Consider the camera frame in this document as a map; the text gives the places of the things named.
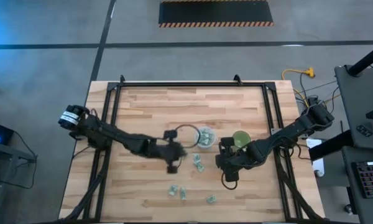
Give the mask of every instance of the black desk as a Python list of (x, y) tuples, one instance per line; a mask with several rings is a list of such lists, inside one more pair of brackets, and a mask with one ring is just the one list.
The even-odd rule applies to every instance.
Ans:
[(350, 76), (345, 66), (336, 67), (334, 71), (350, 130), (312, 148), (310, 156), (313, 161), (339, 151), (343, 146), (373, 150), (373, 135), (365, 137), (356, 129), (359, 125), (364, 124), (368, 128), (371, 127), (373, 132), (373, 119), (366, 118), (366, 113), (373, 110), (373, 68), (363, 70), (360, 77)]
[(366, 113), (373, 110), (373, 68), (363, 70), (362, 76), (348, 75), (346, 67), (336, 67), (336, 78), (347, 114), (352, 140), (355, 146), (373, 149), (373, 135), (365, 137), (356, 129), (357, 126), (372, 126), (373, 119), (367, 119)]
[(362, 196), (362, 192), (358, 185), (358, 180), (353, 173), (352, 162), (370, 162), (373, 161), (373, 150), (365, 148), (356, 148), (345, 146), (342, 148), (344, 163), (348, 174), (351, 193), (359, 220), (362, 224), (373, 224), (373, 198), (366, 199)]

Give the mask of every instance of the clear plastic cup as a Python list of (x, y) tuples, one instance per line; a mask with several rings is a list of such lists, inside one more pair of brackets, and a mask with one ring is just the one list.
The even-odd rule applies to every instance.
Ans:
[[(210, 149), (214, 142), (216, 142), (216, 133), (212, 128), (209, 127), (200, 127), (200, 140), (198, 142), (198, 147), (201, 149)], [(199, 138), (199, 134), (195, 134), (195, 141), (197, 141)]]

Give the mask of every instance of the green cup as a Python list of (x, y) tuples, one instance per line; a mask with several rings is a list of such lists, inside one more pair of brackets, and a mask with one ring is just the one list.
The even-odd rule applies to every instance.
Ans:
[(234, 138), (235, 145), (231, 148), (234, 152), (251, 142), (250, 135), (245, 131), (236, 131), (232, 137)]

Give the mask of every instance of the yellow extension cord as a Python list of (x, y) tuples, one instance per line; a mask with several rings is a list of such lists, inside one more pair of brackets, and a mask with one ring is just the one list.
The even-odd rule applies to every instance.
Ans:
[[(308, 70), (305, 70), (305, 71), (302, 71), (302, 70), (295, 70), (295, 69), (286, 69), (282, 72), (282, 80), (285, 80), (285, 73), (286, 72), (296, 72), (296, 73), (303, 73), (305, 75), (308, 75), (310, 78), (314, 78), (315, 77), (315, 74), (313, 73), (313, 68), (310, 68)], [(293, 88), (294, 92), (296, 94), (299, 94), (300, 97), (302, 98), (302, 100), (304, 101), (304, 104), (306, 105), (306, 107), (309, 107), (308, 105), (308, 102), (306, 101), (306, 98), (301, 94), (301, 92), (299, 92), (298, 90), (296, 90), (295, 88)], [(337, 98), (341, 96), (340, 94), (332, 97), (331, 99), (328, 99), (328, 100), (325, 100), (325, 104), (329, 103), (331, 100)]]

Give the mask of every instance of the black table leg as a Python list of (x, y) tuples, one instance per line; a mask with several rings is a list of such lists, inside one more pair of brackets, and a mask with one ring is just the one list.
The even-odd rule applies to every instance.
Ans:
[(348, 193), (348, 198), (349, 198), (349, 205), (346, 205), (344, 209), (348, 213), (351, 212), (352, 214), (357, 215), (358, 212), (356, 211), (354, 196), (352, 194), (350, 187), (347, 187), (347, 193)]
[(350, 130), (345, 131), (336, 137), (329, 139), (319, 146), (310, 149), (310, 157), (312, 161), (320, 159), (324, 156), (340, 151), (343, 146), (353, 146)]

